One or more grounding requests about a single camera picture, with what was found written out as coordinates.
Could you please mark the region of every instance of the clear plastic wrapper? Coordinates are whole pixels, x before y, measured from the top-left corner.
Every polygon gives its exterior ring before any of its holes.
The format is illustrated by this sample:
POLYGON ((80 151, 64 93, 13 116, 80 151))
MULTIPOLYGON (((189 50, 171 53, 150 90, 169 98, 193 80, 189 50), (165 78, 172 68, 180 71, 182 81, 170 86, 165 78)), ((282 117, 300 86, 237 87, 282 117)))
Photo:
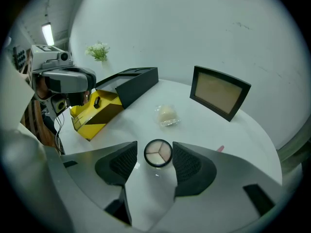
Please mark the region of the clear plastic wrapper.
POLYGON ((157 123, 162 127, 166 127, 180 122, 180 118, 178 117, 175 107, 173 105, 160 105, 156 107, 155 114, 157 123))

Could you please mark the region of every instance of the fluorescent light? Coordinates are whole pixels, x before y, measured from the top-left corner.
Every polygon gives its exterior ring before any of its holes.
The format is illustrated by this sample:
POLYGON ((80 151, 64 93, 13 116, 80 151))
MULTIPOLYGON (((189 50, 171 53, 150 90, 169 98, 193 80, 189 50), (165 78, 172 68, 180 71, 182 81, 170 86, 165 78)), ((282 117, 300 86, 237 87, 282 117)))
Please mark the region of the fluorescent light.
POLYGON ((53 40, 52 28, 51 28, 50 22, 42 25, 42 32, 43 32, 45 40, 47 41, 47 44, 49 46, 53 46, 54 40, 53 40))

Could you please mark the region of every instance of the black box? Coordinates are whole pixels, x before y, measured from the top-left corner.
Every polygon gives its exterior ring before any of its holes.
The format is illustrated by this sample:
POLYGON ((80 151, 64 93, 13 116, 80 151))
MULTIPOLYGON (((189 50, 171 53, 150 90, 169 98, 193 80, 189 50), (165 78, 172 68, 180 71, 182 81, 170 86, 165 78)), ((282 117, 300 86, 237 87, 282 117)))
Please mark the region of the black box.
POLYGON ((126 109, 158 81, 157 67, 131 68, 96 83, 95 89, 117 93, 126 109))

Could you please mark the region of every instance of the pink object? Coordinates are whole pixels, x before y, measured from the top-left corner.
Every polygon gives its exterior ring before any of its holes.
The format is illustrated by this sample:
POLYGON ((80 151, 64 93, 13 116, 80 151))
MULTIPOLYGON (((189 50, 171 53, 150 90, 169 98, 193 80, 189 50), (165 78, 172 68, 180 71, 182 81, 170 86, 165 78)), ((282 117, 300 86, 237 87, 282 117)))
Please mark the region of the pink object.
POLYGON ((224 146, 220 146, 220 148, 219 149, 217 149, 217 152, 222 152, 223 150, 224 150, 224 146))

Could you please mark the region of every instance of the white round table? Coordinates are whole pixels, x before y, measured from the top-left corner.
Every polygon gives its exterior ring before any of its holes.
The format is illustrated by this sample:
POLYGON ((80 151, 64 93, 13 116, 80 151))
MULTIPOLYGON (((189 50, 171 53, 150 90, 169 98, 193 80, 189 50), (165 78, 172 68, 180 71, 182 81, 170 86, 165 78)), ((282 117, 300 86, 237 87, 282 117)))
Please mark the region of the white round table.
POLYGON ((177 186, 175 169, 170 163, 161 169, 150 167, 143 156, 148 142, 164 139, 193 144, 211 150, 224 146, 224 153, 243 158, 273 180, 282 184, 276 149, 263 128, 239 110, 231 122, 189 98, 189 85, 159 82, 127 109, 114 117, 90 142, 73 128, 69 110, 60 132, 66 154, 96 150, 123 142, 137 141, 137 164, 125 187, 132 225, 142 231, 152 227, 173 204, 177 186), (174 105, 181 119, 176 125, 161 128, 155 120, 155 108, 174 105))

